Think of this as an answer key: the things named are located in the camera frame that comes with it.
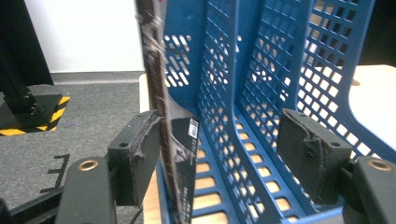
black cable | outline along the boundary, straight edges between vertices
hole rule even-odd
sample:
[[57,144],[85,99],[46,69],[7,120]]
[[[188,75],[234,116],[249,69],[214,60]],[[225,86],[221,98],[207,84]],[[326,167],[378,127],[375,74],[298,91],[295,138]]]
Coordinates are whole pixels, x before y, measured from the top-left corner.
[[139,210],[134,214],[134,217],[132,218],[130,224],[134,224],[136,220],[139,218],[140,214],[143,212],[143,206],[139,208]]

black tripod base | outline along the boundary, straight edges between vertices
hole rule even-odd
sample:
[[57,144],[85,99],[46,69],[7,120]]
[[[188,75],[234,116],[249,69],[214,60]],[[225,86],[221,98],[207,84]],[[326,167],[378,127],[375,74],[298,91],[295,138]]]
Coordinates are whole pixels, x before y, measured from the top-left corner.
[[0,106],[0,129],[21,129],[47,126],[61,102],[62,95],[35,96],[37,110],[32,114],[13,114],[6,103]]

black metal bracket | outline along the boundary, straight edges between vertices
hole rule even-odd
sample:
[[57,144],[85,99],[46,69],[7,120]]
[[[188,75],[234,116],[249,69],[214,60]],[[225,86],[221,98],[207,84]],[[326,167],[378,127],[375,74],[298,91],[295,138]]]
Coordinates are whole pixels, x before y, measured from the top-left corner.
[[0,129],[48,125],[62,99],[61,94],[34,97],[21,78],[0,36],[0,90],[5,103],[0,106]]
[[337,189],[345,198],[346,224],[396,223],[396,165],[374,157],[360,157],[340,170]]

metal screw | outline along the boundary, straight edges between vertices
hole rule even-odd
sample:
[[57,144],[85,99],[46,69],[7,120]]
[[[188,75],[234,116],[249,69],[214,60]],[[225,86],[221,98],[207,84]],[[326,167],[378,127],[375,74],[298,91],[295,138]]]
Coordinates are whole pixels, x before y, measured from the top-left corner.
[[377,170],[380,170],[380,171],[391,171],[392,170],[392,167],[385,161],[369,160],[369,161],[367,161],[367,163],[371,167],[373,167]]
[[98,161],[94,161],[94,160],[84,161],[79,164],[78,169],[80,171],[90,171],[91,169],[94,169],[98,165],[99,165]]

wooden table surface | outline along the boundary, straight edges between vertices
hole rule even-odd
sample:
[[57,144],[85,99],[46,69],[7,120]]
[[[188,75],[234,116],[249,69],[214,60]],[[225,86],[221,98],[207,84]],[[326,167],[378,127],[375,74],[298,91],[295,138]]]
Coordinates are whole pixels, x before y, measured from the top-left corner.
[[[149,110],[149,97],[146,77],[142,76],[140,82],[140,111]],[[396,109],[396,68],[387,65],[358,66],[354,76],[354,84],[351,87],[349,101],[352,112],[357,120],[369,128],[372,132],[396,148],[396,138],[392,135],[392,127],[396,125],[396,119],[389,119],[386,111]],[[198,158],[205,154],[198,150]],[[197,164],[197,173],[208,169],[205,164]],[[214,179],[205,178],[195,181],[195,188],[209,188],[215,185]],[[219,195],[212,194],[194,198],[193,208],[208,207],[220,203]],[[153,173],[148,191],[143,201],[144,222],[161,223],[161,210],[158,197],[157,176]],[[278,202],[280,207],[289,206],[287,201]],[[224,213],[216,213],[211,216],[198,217],[192,223],[228,223]]]

